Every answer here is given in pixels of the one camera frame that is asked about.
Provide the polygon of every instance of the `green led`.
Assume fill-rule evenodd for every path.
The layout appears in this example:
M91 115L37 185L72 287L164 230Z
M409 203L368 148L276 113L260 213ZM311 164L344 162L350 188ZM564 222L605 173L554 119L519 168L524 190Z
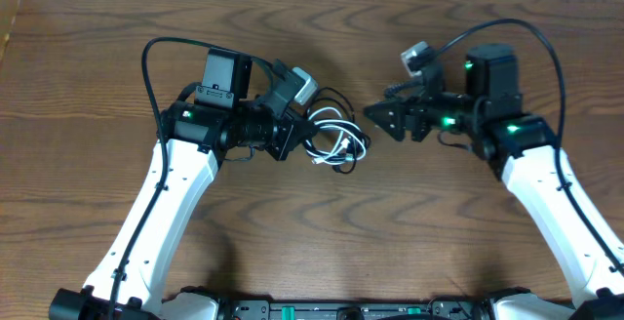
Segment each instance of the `green led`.
M509 131L510 134L515 133L516 131L520 130L520 128L516 125L509 125L507 126L507 131Z
M453 119L451 117L445 116L444 118L442 118L442 125L443 126L450 126L450 125L455 125L455 124L456 124L455 119Z

